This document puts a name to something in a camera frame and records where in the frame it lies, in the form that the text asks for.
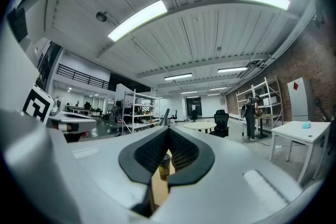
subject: ceiling beam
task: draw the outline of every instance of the ceiling beam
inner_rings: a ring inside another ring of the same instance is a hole
[[[234,87],[238,85],[238,83],[233,83],[230,85],[217,85],[217,86],[211,86],[211,87],[202,87],[202,88],[193,88],[193,89],[186,89],[186,90],[176,90],[176,91],[170,91],[169,94],[174,94],[174,93],[181,93],[181,92],[191,92],[191,91],[207,91],[213,88],[220,88],[220,87]]]
[[[145,78],[149,76],[154,76],[158,74],[164,74],[172,71],[179,71],[183,69],[188,69],[188,68],[195,68],[195,67],[204,67],[204,66],[210,66],[210,65],[215,65],[218,63],[228,63],[228,62],[239,62],[239,61],[249,61],[251,59],[252,55],[243,55],[243,56],[232,56],[232,57],[225,57],[225,58],[217,58],[217,59],[212,59],[212,60],[205,60],[201,62],[191,62],[191,63],[186,63],[185,65],[179,65],[175,67],[167,67],[165,69],[159,69],[159,70],[154,70],[142,74],[138,74],[137,78]],[[267,60],[269,58],[268,54],[259,54],[256,55],[253,60]]]
[[[283,10],[281,8],[274,7],[272,5],[268,5],[261,2],[256,1],[248,1],[248,0],[208,0],[208,1],[202,1],[193,3],[190,5],[185,5],[182,7],[174,8],[169,10],[168,12],[156,16],[154,19],[138,26],[134,30],[130,31],[129,33],[133,33],[134,35],[137,35],[143,31],[146,31],[150,29],[153,26],[156,26],[158,23],[164,23],[168,20],[173,20],[177,18],[181,18],[183,16],[187,16],[190,14],[196,14],[199,12],[206,12],[206,11],[213,11],[213,10],[220,10],[220,9],[254,9],[254,10],[260,10],[264,12],[279,14],[282,16],[286,16],[290,19],[297,20],[299,17],[295,14],[289,13],[286,10]],[[113,46],[116,46],[120,43],[121,40],[123,40],[128,35],[126,34],[124,37],[120,38],[117,42],[111,42],[109,43],[104,50],[99,52],[97,55],[97,58],[99,58],[103,53],[108,51]]]
[[[180,85],[190,85],[190,84],[197,84],[197,83],[203,83],[203,82],[213,82],[213,81],[220,81],[220,80],[227,80],[227,79],[234,79],[236,75],[230,75],[230,76],[223,76],[223,77],[215,77],[215,78],[208,78],[208,79],[197,79],[197,80],[190,80],[190,81],[183,81],[180,82]],[[169,83],[169,84],[161,84],[158,85],[157,88],[170,88],[170,87],[176,87],[179,86],[177,82],[175,83]]]

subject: red brick wall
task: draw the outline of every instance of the red brick wall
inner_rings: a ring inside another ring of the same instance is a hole
[[[261,74],[226,96],[228,112],[238,114],[237,92],[257,85],[267,79],[278,77],[284,120],[291,121],[291,107],[287,83],[305,77],[310,80],[314,98],[319,97],[322,107],[331,116],[336,104],[336,38],[330,24],[316,27],[311,21],[293,44]],[[315,108],[315,121],[322,121],[322,113]]]

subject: white ceiling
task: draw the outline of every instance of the white ceiling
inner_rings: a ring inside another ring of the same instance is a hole
[[[151,87],[158,86],[158,94],[168,94],[242,82],[233,79],[239,73],[223,76],[217,70],[268,59],[291,33],[309,2],[290,0],[290,7],[284,12],[237,0],[162,0],[169,10],[166,16],[118,42],[108,38],[120,23],[156,1],[50,0],[46,33],[66,49],[123,76]],[[109,22],[99,22],[97,12],[107,12]],[[236,61],[239,56],[247,58]],[[207,61],[213,59],[223,62],[208,65]],[[183,65],[189,63],[198,66],[185,69]],[[155,70],[171,67],[179,70],[151,75]],[[167,76],[189,72],[193,74],[192,80],[178,80],[188,84],[164,80]],[[251,72],[245,79],[255,73]]]
[[[88,96],[88,97],[90,95],[94,96],[95,94],[98,94],[98,96],[95,96],[95,98],[102,98],[102,99],[104,99],[107,96],[106,94],[101,94],[101,93],[97,93],[97,92],[90,92],[90,91],[88,91],[86,89],[74,87],[72,85],[69,85],[69,84],[66,84],[66,83],[63,83],[63,82],[60,82],[60,81],[56,81],[56,80],[54,80],[54,86],[57,89],[61,89],[61,90],[65,90],[65,91],[68,91],[69,88],[71,88],[70,92],[83,94],[84,96]]]

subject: doorway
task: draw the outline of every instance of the doorway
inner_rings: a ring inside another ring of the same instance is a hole
[[[202,117],[201,97],[187,98],[187,115],[188,116],[191,116],[191,112],[193,111],[193,105],[195,106],[197,116]]]

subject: round table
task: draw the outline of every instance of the round table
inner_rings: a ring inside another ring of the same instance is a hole
[[[186,123],[184,127],[189,128],[189,129],[195,129],[201,131],[202,129],[205,129],[205,133],[208,133],[208,129],[214,128],[217,124],[214,122],[191,122],[191,123]]]

